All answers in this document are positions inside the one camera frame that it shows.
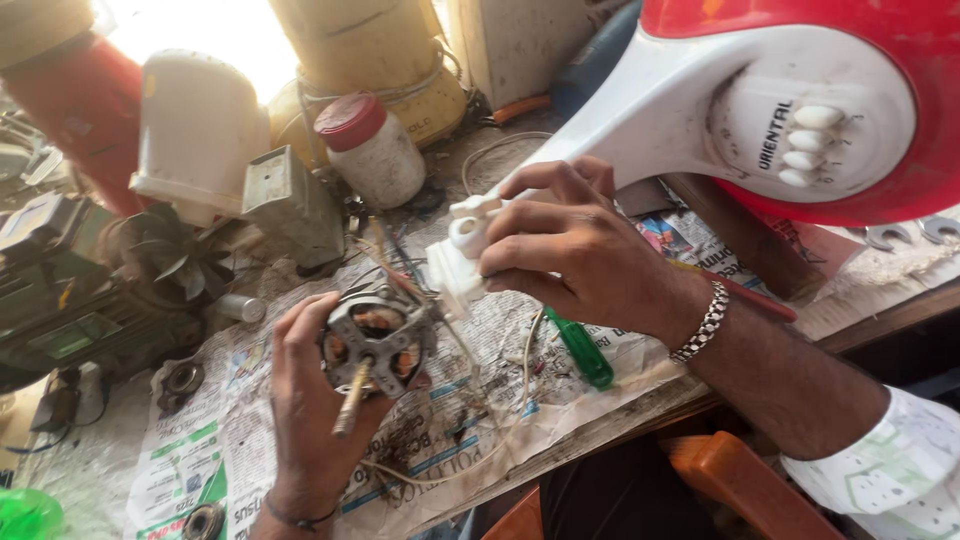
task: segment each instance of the silver bracelet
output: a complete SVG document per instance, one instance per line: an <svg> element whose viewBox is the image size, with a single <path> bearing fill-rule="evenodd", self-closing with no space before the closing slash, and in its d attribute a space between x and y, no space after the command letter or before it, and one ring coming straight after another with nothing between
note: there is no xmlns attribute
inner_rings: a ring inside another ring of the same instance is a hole
<svg viewBox="0 0 960 540"><path fill-rule="evenodd" d="M727 304L730 302L730 296L727 294L727 287L723 286L722 283L712 283L713 302L710 302L707 314L704 315L704 322L700 323L700 328L693 334L693 337L686 340L686 343L680 349L670 353L670 359L673 360L674 363L686 364L691 356L704 350L707 342L713 339L717 330L720 329L720 321L723 320L723 316L727 313Z"/></svg>

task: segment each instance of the man's right hand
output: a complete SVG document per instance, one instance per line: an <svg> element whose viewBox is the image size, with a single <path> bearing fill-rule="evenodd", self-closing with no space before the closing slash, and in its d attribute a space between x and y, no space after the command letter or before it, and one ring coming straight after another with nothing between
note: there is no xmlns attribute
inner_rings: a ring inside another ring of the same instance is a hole
<svg viewBox="0 0 960 540"><path fill-rule="evenodd" d="M487 229L490 292L525 292L574 321L639 331L679 349L697 331L710 284L669 264L613 208L613 169L596 158L535 163L500 188L550 189L561 205L513 201Z"/></svg>

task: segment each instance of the red lid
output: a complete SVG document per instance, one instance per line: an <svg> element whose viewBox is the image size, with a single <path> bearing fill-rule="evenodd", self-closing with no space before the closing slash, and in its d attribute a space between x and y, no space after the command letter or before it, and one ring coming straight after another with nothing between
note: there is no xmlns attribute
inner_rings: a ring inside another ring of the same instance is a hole
<svg viewBox="0 0 960 540"><path fill-rule="evenodd" d="M387 111L373 92L347 94L317 117L313 129L334 152L345 152L367 142L387 121Z"/></svg>

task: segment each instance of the green plastic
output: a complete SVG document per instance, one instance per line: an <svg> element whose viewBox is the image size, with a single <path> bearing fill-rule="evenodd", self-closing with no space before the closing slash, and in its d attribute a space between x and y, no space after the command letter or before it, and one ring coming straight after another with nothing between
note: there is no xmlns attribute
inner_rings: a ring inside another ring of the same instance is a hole
<svg viewBox="0 0 960 540"><path fill-rule="evenodd" d="M587 382L599 390L609 387L613 383L613 368L603 357L600 348L593 343L593 338L584 329L584 325L560 318L549 306L543 308L543 313L560 329L560 339L564 341Z"/></svg>
<svg viewBox="0 0 960 540"><path fill-rule="evenodd" d="M0 490L0 540L60 538L63 508L35 489Z"/></svg>

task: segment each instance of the man's left hand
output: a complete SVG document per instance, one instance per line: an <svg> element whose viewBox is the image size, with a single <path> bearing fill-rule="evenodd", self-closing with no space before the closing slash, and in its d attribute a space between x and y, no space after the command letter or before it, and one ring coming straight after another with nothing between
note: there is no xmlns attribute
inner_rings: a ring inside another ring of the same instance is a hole
<svg viewBox="0 0 960 540"><path fill-rule="evenodd" d="M360 404L350 436L331 434L344 396L327 381L317 337L339 300L336 292L311 296L274 324L276 485L270 501L286 516L319 518L336 506L394 405L383 395L370 397Z"/></svg>

